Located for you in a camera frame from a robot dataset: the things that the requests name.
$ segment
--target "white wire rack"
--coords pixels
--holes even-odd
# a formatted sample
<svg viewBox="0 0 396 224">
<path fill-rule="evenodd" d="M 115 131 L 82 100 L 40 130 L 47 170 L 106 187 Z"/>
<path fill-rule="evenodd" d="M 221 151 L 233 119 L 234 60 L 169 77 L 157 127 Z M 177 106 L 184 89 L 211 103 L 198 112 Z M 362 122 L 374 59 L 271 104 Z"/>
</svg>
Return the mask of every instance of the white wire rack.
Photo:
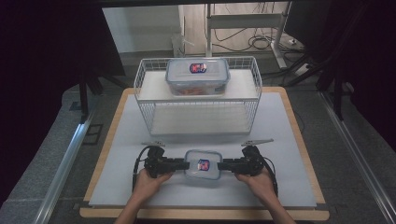
<svg viewBox="0 0 396 224">
<path fill-rule="evenodd" d="M 262 95 L 253 57 L 229 57 L 230 81 L 221 96 L 174 96 L 165 82 L 170 59 L 143 59 L 134 96 L 152 135 L 250 133 Z"/>
</svg>

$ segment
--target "human hand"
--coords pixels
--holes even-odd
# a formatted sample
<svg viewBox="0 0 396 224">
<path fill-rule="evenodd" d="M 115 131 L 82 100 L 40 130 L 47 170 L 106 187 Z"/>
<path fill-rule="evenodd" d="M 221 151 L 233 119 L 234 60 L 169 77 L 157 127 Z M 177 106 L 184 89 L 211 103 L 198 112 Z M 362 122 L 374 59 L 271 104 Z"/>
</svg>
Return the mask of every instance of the human hand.
<svg viewBox="0 0 396 224">
<path fill-rule="evenodd" d="M 140 203 L 145 202 L 152 197 L 160 189 L 161 184 L 171 176 L 172 173 L 152 178 L 149 176 L 149 172 L 146 169 L 142 169 L 137 176 L 132 198 Z"/>
<path fill-rule="evenodd" d="M 268 204 L 273 199 L 276 199 L 273 182 L 269 175 L 269 172 L 263 168 L 259 175 L 240 175 L 235 174 L 235 177 L 244 183 L 246 183 L 253 194 L 260 199 L 264 204 Z"/>
</svg>

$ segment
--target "container lid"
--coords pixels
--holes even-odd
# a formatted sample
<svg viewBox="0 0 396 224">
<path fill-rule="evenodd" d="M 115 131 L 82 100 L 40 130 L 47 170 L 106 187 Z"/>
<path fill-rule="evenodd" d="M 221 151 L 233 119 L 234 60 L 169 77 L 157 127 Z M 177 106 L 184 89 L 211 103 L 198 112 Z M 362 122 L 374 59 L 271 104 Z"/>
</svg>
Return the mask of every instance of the container lid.
<svg viewBox="0 0 396 224">
<path fill-rule="evenodd" d="M 168 82 L 227 82 L 230 73 L 222 58 L 181 58 L 169 61 L 165 78 Z"/>
<path fill-rule="evenodd" d="M 212 180 L 220 178 L 218 162 L 222 161 L 222 157 L 216 151 L 192 149 L 187 151 L 184 161 L 190 163 L 190 169 L 184 171 L 188 177 Z"/>
</svg>

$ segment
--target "plastic food container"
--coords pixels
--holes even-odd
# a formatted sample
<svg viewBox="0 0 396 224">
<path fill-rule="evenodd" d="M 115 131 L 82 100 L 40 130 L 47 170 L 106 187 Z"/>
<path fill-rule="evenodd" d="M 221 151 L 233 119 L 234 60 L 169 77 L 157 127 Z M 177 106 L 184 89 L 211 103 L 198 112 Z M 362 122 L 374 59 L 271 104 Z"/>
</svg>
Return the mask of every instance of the plastic food container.
<svg viewBox="0 0 396 224">
<path fill-rule="evenodd" d="M 222 157 L 218 152 L 199 149 L 189 150 L 184 161 L 190 163 L 190 169 L 184 171 L 187 177 L 212 180 L 220 178 L 218 162 L 222 161 Z"/>
<path fill-rule="evenodd" d="M 182 58 L 169 61 L 166 82 L 175 96 L 222 95 L 230 72 L 221 58 Z"/>
</svg>

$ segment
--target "table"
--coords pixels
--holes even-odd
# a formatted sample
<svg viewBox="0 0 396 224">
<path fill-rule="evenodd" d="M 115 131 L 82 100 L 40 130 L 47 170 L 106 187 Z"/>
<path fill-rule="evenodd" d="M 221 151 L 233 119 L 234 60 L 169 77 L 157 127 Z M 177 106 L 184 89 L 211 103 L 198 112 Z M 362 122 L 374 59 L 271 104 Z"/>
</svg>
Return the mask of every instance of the table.
<svg viewBox="0 0 396 224">
<path fill-rule="evenodd" d="M 302 156 L 302 160 L 305 166 L 305 169 L 308 174 L 308 178 L 311 183 L 312 190 L 315 195 L 315 199 L 317 202 L 317 207 L 315 209 L 306 209 L 306 210 L 288 210 L 290 215 L 295 220 L 327 220 L 329 218 L 329 211 L 326 208 L 326 203 L 323 198 L 320 186 L 318 184 L 318 180 L 315 175 L 315 171 L 312 167 L 311 160 L 309 159 L 309 155 L 307 154 L 306 147 L 304 144 L 304 140 L 300 134 L 300 130 L 297 124 L 297 121 L 294 117 L 290 101 L 286 91 L 280 87 L 265 87 L 262 89 L 263 92 L 278 92 L 282 98 L 283 105 L 285 106 L 286 113 L 288 115 L 290 126 L 292 128 L 294 137 L 296 139 L 296 143 L 300 150 L 300 154 Z M 124 109 L 125 102 L 129 94 L 133 94 L 133 89 L 126 89 L 121 98 L 120 103 L 117 108 L 116 114 L 110 126 L 109 132 L 106 137 L 106 141 L 102 148 L 101 155 L 96 164 L 96 168 L 92 175 L 91 183 L 86 191 L 86 195 L 84 197 L 84 202 L 88 203 L 91 199 L 93 190 L 95 188 L 96 183 L 104 169 L 104 165 L 106 162 L 107 155 L 111 148 L 112 141 L 114 139 L 115 131 L 120 122 L 120 117 L 122 111 Z M 101 207 L 94 208 L 83 206 L 80 208 L 80 214 L 83 217 L 117 217 L 122 210 L 122 207 Z M 266 210 L 253 210 L 253 209 L 205 209 L 205 208 L 197 208 L 197 209 L 176 209 L 176 208 L 155 208 L 155 209 L 141 209 L 137 215 L 139 218 L 160 218 L 160 219 L 239 219 L 239 220 L 257 220 L 257 219 L 272 219 L 269 212 Z"/>
</svg>

